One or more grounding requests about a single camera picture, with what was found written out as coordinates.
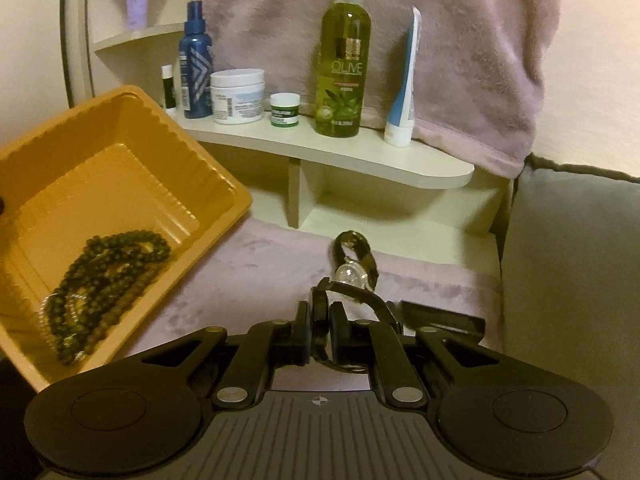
pink fleece blanket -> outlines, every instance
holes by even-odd
[[[314,102],[316,48],[331,0],[203,1],[216,70],[263,68],[268,92]],[[559,0],[366,0],[372,34],[363,126],[383,128],[399,91],[412,6],[423,18],[414,137],[516,177],[543,103],[540,62]]]
[[[300,300],[332,266],[331,240],[245,220],[205,256],[138,330],[120,356],[171,341],[206,326],[245,333],[270,319],[293,319]],[[380,270],[376,293],[385,300],[410,300],[473,314],[486,320],[482,344],[502,348],[500,283],[456,266],[374,253]],[[363,304],[346,302],[350,319],[376,319]],[[284,368],[274,386],[288,389],[360,389],[366,376],[332,372],[321,365]]]

jar lid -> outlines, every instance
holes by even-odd
[[[261,68],[234,68],[220,70],[211,74],[211,86],[230,88],[264,83],[264,70]]]
[[[271,106],[288,108],[300,105],[300,95],[283,92],[281,94],[271,94]]]
[[[173,79],[174,78],[174,66],[173,65],[163,65],[162,66],[162,79]]]

orange plastic tray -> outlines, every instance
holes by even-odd
[[[185,272],[249,208],[249,192],[142,90],[124,86],[0,151],[0,347],[40,391],[108,362]],[[60,364],[38,313],[94,235],[159,232],[162,272],[95,353]]]

circular pad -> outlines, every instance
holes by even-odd
[[[478,377],[455,385],[438,407],[438,428],[461,457],[496,476],[584,470],[609,441],[609,409],[580,384],[548,382],[519,389]]]
[[[95,374],[95,381],[80,374],[53,384],[27,408],[31,444],[72,476],[129,476],[169,460],[196,435],[202,410],[166,370],[104,380]]]
[[[566,419],[561,400],[535,390],[517,390],[494,401],[494,415],[508,428],[524,433],[546,433]]]
[[[146,400],[137,393],[105,388],[79,397],[71,408],[71,415],[88,430],[115,431],[135,424],[145,411]]]

gray cushion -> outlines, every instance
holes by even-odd
[[[507,354],[593,387],[614,435],[598,465],[640,472],[640,184],[526,168],[502,260]]]

